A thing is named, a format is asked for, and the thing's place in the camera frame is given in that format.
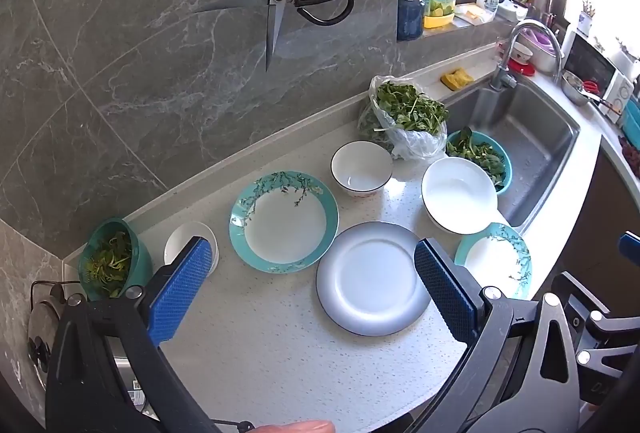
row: stainless steel sink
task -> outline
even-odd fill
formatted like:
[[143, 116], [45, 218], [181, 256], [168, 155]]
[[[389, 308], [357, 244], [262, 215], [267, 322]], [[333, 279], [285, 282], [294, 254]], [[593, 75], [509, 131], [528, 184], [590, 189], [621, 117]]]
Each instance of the stainless steel sink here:
[[513, 166], [513, 180], [498, 197], [498, 209], [511, 227], [523, 231], [542, 207], [578, 137], [579, 127], [529, 80], [500, 92], [489, 78], [456, 92], [444, 103], [449, 133], [471, 127], [493, 137]]

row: small white bowl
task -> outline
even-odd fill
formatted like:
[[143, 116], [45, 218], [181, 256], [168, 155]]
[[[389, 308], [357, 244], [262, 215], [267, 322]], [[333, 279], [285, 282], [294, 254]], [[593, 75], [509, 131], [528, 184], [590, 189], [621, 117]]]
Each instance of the small white bowl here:
[[513, 50], [511, 51], [511, 58], [513, 58], [516, 63], [521, 65], [526, 65], [531, 59], [533, 52], [531, 49], [525, 47], [522, 43], [515, 42], [513, 45]]
[[211, 229], [202, 222], [183, 223], [173, 233], [171, 233], [171, 236], [169, 236], [169, 239], [164, 245], [164, 264], [169, 265], [172, 263], [175, 257], [178, 256], [180, 251], [185, 247], [185, 245], [187, 245], [187, 243], [189, 243], [189, 240], [193, 238], [193, 236], [201, 236], [211, 245], [212, 262], [211, 268], [207, 273], [208, 276], [218, 266], [220, 253], [218, 252], [218, 241], [216, 240], [216, 236], [213, 234], [213, 231], [211, 231]]
[[429, 166], [422, 177], [422, 200], [438, 225], [459, 235], [482, 231], [498, 208], [489, 175], [462, 157], [441, 158]]
[[331, 173], [352, 197], [366, 197], [385, 185], [394, 170], [390, 153], [368, 140], [349, 142], [331, 159]]

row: utensil holder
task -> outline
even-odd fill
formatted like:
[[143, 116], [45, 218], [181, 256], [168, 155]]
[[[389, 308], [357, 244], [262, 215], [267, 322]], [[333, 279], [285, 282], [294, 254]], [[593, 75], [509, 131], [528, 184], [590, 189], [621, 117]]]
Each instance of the utensil holder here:
[[581, 12], [578, 17], [578, 30], [585, 36], [588, 36], [591, 30], [591, 23], [593, 23], [593, 18], [586, 12]]
[[424, 2], [422, 0], [398, 0], [398, 41], [418, 39], [422, 35]]

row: microwave oven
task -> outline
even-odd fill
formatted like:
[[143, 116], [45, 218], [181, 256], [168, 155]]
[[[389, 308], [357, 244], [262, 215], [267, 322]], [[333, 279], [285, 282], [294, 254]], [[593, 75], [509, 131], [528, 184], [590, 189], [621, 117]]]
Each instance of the microwave oven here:
[[[594, 81], [598, 95], [620, 112], [634, 93], [634, 86], [616, 66], [594, 47], [593, 43], [571, 24], [562, 40], [562, 68], [577, 75], [583, 81]], [[612, 122], [620, 117], [604, 105], [600, 111]]]

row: backsplash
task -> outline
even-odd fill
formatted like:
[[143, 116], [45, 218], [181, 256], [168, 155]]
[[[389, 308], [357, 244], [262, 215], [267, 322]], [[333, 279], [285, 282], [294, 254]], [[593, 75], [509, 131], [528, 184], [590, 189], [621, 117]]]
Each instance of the backsplash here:
[[332, 27], [288, 9], [265, 73], [266, 9], [190, 15], [210, 1], [0, 0], [0, 218], [66, 256], [101, 220], [366, 90], [375, 74], [510, 29], [396, 42], [397, 0], [355, 0]]
[[[29, 289], [36, 279], [62, 279], [62, 261], [0, 220], [0, 270], [0, 373], [25, 408], [44, 424], [44, 390], [27, 354]], [[34, 288], [36, 297], [42, 287]]]

